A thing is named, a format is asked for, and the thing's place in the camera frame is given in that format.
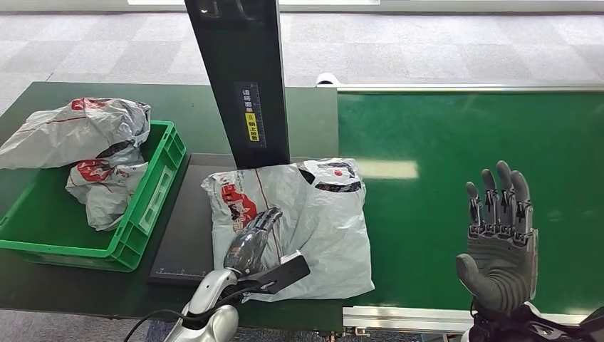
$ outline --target floor tile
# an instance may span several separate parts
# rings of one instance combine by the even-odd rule
[[[296,14],[291,20],[292,43],[342,43],[344,14]]]
[[[536,80],[593,81],[598,77],[571,46],[515,45]]]
[[[90,28],[85,39],[91,41],[129,41],[142,28],[147,14],[118,13],[103,15]]]
[[[597,16],[552,16],[549,21],[569,44],[604,44],[604,22]]]
[[[510,45],[463,45],[459,50],[472,78],[531,79],[531,71],[524,65]]]
[[[0,41],[0,70],[25,45],[27,45],[26,41]]]
[[[443,16],[394,16],[393,31],[403,44],[449,44],[452,35]]]
[[[29,41],[60,18],[60,14],[12,14],[2,16],[0,41]]]
[[[153,14],[134,36],[134,41],[182,41],[192,31],[186,13]]]
[[[204,60],[199,51],[196,41],[183,41],[168,69],[170,73],[194,73],[203,75],[206,73]]]
[[[579,56],[604,80],[604,46],[603,45],[577,45],[575,50]]]
[[[75,41],[31,41],[9,59],[0,72],[51,73],[75,45]]]
[[[538,45],[565,43],[547,16],[500,16],[496,21],[503,33],[514,43]]]
[[[133,41],[128,45],[112,73],[166,73],[180,48],[176,41]]]
[[[35,41],[79,41],[102,16],[90,14],[62,15],[54,18],[44,30],[40,31]]]
[[[128,47],[126,41],[83,41],[57,67],[59,73],[109,73]]]
[[[493,16],[445,16],[442,19],[452,41],[458,44],[508,44],[509,38]]]
[[[455,45],[406,45],[402,59],[410,78],[470,78]]]
[[[344,19],[346,43],[396,43],[401,29],[397,16],[349,14]]]
[[[290,76],[318,76],[320,73],[344,74],[345,44],[284,43],[283,69]]]
[[[279,30],[281,32],[281,42],[291,40],[291,22],[296,14],[281,13],[279,16]]]
[[[345,51],[347,76],[349,79],[407,77],[409,71],[403,58],[405,49],[406,46],[401,44],[347,44]]]

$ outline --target green plastic crate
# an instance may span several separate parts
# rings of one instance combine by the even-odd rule
[[[119,227],[96,232],[65,190],[71,165],[41,170],[0,220],[0,248],[25,260],[130,272],[137,268],[186,149],[174,124],[152,121],[142,155],[149,167]]]

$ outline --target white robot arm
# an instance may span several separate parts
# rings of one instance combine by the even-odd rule
[[[273,224],[282,212],[271,208],[259,213],[231,243],[224,269],[208,273],[165,342],[227,342],[235,335],[239,314],[233,306],[247,292],[276,294],[310,274],[300,252],[285,256],[281,264],[261,270],[260,257]]]

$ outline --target plastic bag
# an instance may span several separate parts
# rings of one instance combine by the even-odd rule
[[[107,160],[84,160],[73,167],[65,190],[86,205],[88,225],[95,230],[111,230],[120,221],[147,163],[111,167]]]
[[[212,205],[214,268],[232,239],[258,212],[283,216],[262,255],[265,268],[299,250],[311,274],[276,295],[252,299],[345,299],[373,290],[363,215],[365,185],[354,160],[333,158],[210,175],[202,187]]]
[[[149,136],[150,112],[144,103],[118,98],[77,98],[35,112],[0,147],[0,169],[60,167],[124,142],[138,148]]]

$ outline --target red logo on bag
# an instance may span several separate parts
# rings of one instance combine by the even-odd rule
[[[221,195],[231,210],[233,231],[239,233],[258,214],[256,205],[245,194],[238,193],[235,184],[223,185]]]
[[[97,109],[105,107],[105,100],[96,100],[94,98],[76,98],[71,101],[72,110]]]
[[[87,182],[102,182],[113,171],[109,162],[102,159],[83,160],[78,163],[77,168]]]

